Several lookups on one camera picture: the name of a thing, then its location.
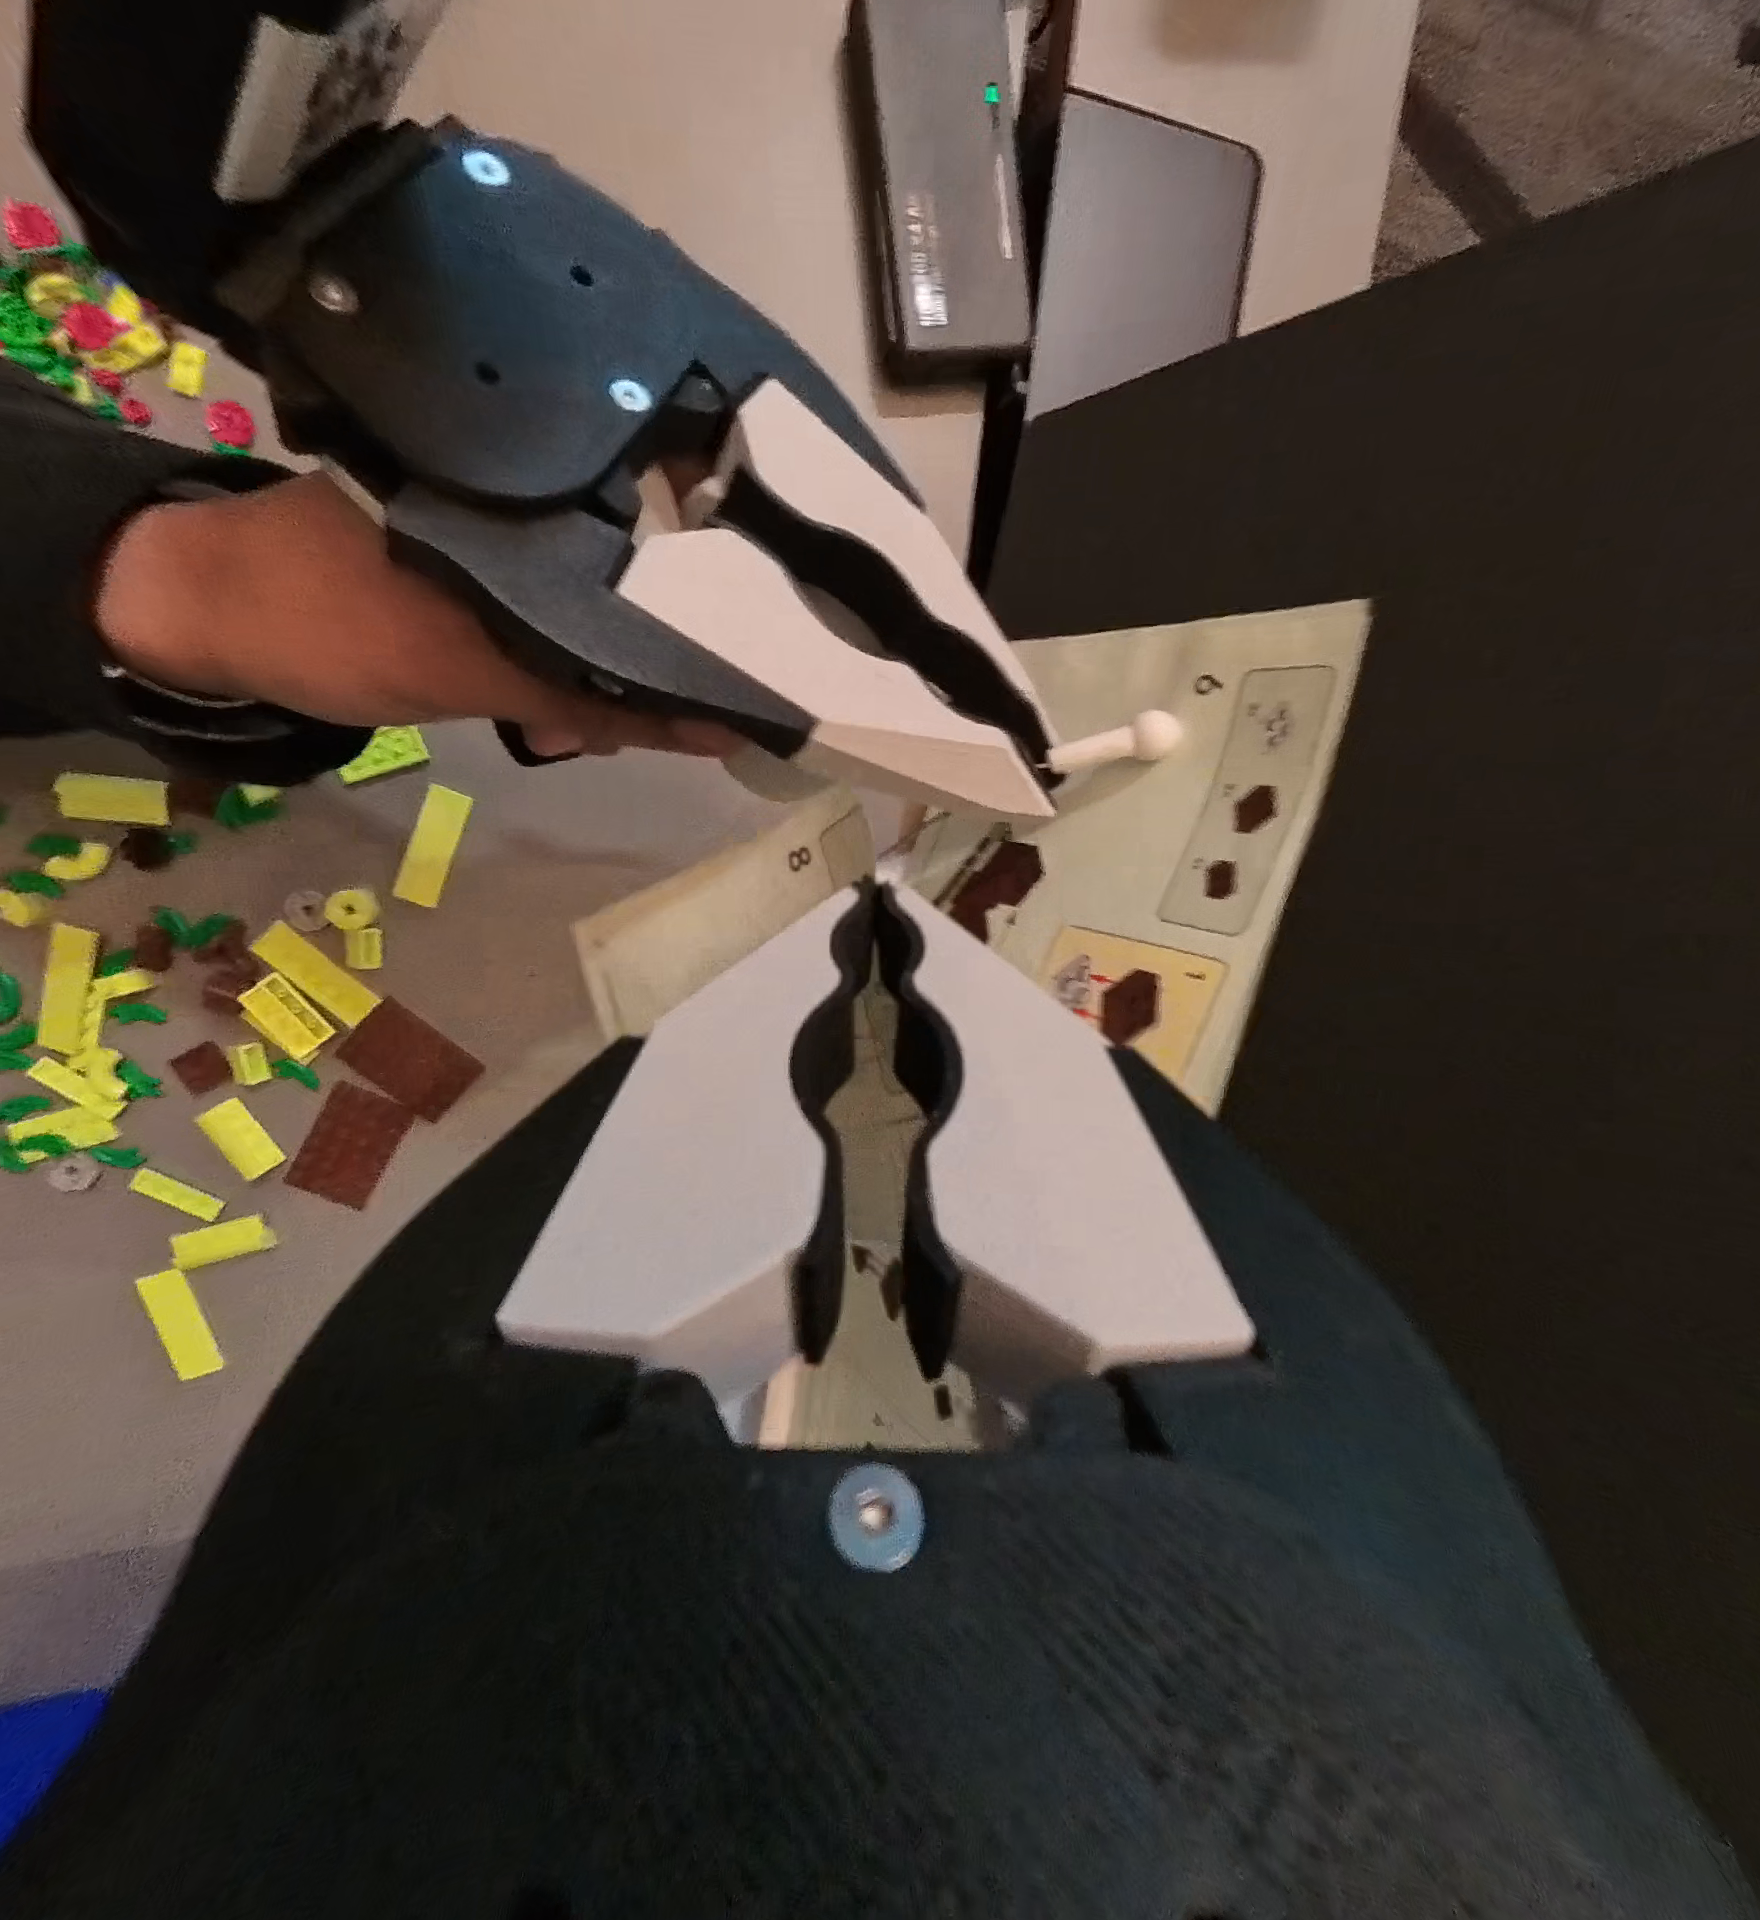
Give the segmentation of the person's left hand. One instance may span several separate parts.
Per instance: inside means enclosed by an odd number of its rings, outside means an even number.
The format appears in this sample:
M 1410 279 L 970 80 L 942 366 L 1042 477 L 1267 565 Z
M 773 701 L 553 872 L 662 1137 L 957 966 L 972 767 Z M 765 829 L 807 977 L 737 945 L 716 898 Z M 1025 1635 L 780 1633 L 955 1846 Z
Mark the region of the person's left hand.
M 737 748 L 716 725 L 538 682 L 325 473 L 147 507 L 107 548 L 92 612 L 118 665 L 182 693 L 354 727 L 500 721 L 542 757 Z

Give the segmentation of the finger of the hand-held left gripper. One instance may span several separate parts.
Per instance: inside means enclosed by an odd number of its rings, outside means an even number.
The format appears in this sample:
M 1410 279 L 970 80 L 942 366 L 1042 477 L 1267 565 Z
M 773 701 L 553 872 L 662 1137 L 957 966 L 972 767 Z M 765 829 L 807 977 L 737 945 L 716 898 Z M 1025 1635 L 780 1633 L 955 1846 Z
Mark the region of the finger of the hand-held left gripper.
M 797 706 L 803 742 L 794 757 L 810 772 L 950 812 L 1055 814 L 1008 733 L 955 712 L 910 665 L 833 633 L 745 533 L 709 526 L 652 535 L 617 592 Z
M 1055 729 L 963 562 L 910 492 L 784 383 L 733 413 L 709 516 L 771 554 L 786 578 L 837 603 L 951 710 L 1008 738 L 1030 774 Z

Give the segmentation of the person's left forearm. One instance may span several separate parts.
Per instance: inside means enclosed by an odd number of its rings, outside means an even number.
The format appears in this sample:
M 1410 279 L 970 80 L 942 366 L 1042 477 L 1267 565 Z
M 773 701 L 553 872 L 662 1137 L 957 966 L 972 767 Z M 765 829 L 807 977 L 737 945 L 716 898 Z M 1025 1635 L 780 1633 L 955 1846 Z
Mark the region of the person's left forearm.
M 0 736 L 100 733 L 181 774 L 278 787 L 359 755 L 369 727 L 141 674 L 98 627 L 102 567 L 135 515 L 290 479 L 271 460 L 147 441 L 0 358 Z

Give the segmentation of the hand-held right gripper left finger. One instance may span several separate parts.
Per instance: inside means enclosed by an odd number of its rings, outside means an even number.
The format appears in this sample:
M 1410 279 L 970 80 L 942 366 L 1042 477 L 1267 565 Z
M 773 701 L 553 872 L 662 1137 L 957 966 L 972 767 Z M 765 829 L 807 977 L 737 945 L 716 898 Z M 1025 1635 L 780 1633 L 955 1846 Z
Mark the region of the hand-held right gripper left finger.
M 844 1302 L 844 1154 L 874 885 L 848 885 L 619 1043 L 626 1067 L 498 1308 L 517 1346 L 679 1372 L 818 1363 Z

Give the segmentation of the instruction booklet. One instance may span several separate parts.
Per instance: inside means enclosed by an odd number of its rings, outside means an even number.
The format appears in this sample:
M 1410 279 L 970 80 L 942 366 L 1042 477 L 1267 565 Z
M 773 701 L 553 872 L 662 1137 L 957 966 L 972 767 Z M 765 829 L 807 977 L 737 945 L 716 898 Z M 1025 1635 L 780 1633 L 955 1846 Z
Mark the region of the instruction booklet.
M 1371 627 L 1365 601 L 1029 641 L 1030 676 L 1068 738 L 1145 706 L 1181 716 L 1181 748 L 1068 778 L 1040 823 L 936 812 L 874 851 L 867 812 L 839 783 L 758 838 L 658 879 L 575 926 L 613 1043 L 652 1024 L 848 885 L 912 891 L 1145 1067 L 1217 1113 L 1299 855 L 1314 830 Z M 818 1363 L 683 1372 L 735 1438 L 805 1443 L 803 1381 L 876 1327 L 899 1278 L 916 1099 L 893 1073 L 897 1005 L 876 955 L 854 1005 L 854 1071 L 827 1107 L 844 1154 L 844 1302 Z M 903 1306 L 893 1340 L 916 1363 Z M 989 1404 L 1027 1406 L 1070 1378 L 970 1378 Z

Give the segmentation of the scattered lime green bricks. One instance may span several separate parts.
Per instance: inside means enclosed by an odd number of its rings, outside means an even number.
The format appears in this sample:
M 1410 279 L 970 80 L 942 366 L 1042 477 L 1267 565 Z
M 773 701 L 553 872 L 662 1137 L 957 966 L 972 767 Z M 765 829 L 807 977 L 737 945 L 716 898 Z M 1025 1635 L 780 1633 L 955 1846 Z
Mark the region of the scattered lime green bricks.
M 387 913 L 397 906 L 432 909 L 442 904 L 470 815 L 470 795 L 429 780 L 387 885 L 320 891 L 331 894 L 333 917 L 333 926 L 320 934 L 299 934 L 284 921 L 288 898 L 314 889 L 291 891 L 276 915 L 254 928 L 250 947 L 265 971 L 241 998 L 244 1026 L 261 1041 L 280 1047 L 291 1066 L 310 1067 L 318 1075 L 318 1086 L 261 1084 L 235 1090 L 218 1103 L 194 1111 L 194 1133 L 212 1152 L 233 1186 L 284 1186 L 284 1167 L 308 1133 L 327 1090 L 337 1082 L 369 1086 L 337 1062 L 335 1047 L 380 998 L 391 996 L 376 979 L 387 956 Z M 224 1207 L 218 1216 L 190 1218 L 126 1186 L 130 1195 L 182 1222 L 182 1231 L 167 1239 L 165 1263 L 134 1282 L 137 1308 L 173 1378 L 182 1383 L 211 1378 L 226 1365 L 196 1278 L 214 1267 L 273 1252 L 278 1244 L 278 1231 L 263 1212 L 243 1212 L 222 1188 L 196 1186 L 220 1199 Z M 340 1207 L 307 1192 L 291 1192 Z

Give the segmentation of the scattered small brown pieces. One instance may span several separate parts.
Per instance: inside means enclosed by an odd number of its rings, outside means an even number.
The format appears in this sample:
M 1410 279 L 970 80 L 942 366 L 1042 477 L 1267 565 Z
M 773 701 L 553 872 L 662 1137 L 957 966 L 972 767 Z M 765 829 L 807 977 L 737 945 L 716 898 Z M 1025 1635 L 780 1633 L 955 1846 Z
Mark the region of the scattered small brown pieces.
M 122 1003 L 154 1003 L 158 1013 L 122 1013 L 124 1024 L 173 1022 L 186 1017 L 197 1024 L 173 1039 L 167 1067 L 192 1096 L 212 1094 L 246 1079 L 237 1077 L 229 1049 L 246 1043 L 241 994 L 265 971 L 252 951 L 254 926 L 229 909 L 186 909 L 171 900 L 147 900 L 130 932 L 100 958 L 100 973 L 122 981 L 143 971 L 150 985 L 124 996 Z

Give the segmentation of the flat black box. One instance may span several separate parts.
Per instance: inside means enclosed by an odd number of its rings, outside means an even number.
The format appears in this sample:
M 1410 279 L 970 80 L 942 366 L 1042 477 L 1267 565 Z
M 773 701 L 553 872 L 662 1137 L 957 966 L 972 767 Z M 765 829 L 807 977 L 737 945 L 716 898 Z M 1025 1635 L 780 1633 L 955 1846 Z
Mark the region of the flat black box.
M 903 385 L 1012 364 L 1032 308 L 998 1 L 854 1 L 844 90 L 882 360 Z

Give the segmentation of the brown studded plate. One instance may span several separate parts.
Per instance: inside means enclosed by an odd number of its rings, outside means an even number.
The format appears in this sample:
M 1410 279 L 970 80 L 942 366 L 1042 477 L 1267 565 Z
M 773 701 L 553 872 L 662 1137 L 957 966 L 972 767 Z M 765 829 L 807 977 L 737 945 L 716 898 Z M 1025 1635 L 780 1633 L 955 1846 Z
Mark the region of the brown studded plate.
M 483 1062 L 395 996 L 380 998 L 352 1024 L 335 1058 L 412 1116 L 438 1122 L 474 1090 Z
M 284 1167 L 284 1186 L 361 1212 L 412 1122 L 412 1113 L 385 1092 L 337 1082 Z

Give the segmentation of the white book stand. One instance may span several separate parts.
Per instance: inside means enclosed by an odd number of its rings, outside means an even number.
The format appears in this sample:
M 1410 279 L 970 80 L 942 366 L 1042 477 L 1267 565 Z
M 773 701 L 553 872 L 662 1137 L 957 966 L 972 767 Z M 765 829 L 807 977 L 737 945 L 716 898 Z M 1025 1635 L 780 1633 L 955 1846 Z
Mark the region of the white book stand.
M 1047 753 L 1047 770 L 1064 780 L 1096 772 L 1119 761 L 1155 763 L 1173 755 L 1183 738 L 1181 716 L 1145 706 L 1121 725 L 1057 742 Z

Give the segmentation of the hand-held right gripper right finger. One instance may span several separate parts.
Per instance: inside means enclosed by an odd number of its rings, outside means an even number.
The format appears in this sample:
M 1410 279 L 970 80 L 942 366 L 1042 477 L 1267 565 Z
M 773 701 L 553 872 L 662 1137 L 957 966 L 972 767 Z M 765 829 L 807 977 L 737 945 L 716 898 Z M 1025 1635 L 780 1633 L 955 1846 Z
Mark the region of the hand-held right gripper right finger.
M 923 1376 L 1081 1378 L 1252 1351 L 1247 1308 L 1098 1032 L 912 891 L 874 891 L 893 1073 L 921 1113 L 901 1304 Z

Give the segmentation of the pile of small flower pieces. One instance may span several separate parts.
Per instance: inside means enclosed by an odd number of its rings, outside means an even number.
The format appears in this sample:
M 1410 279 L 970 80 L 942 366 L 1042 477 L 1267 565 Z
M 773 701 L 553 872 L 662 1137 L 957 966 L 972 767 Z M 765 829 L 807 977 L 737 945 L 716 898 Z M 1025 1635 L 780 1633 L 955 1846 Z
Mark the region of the pile of small flower pieces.
M 30 199 L 8 197 L 0 214 L 0 364 L 143 437 L 182 428 L 220 458 L 261 451 L 211 347 Z

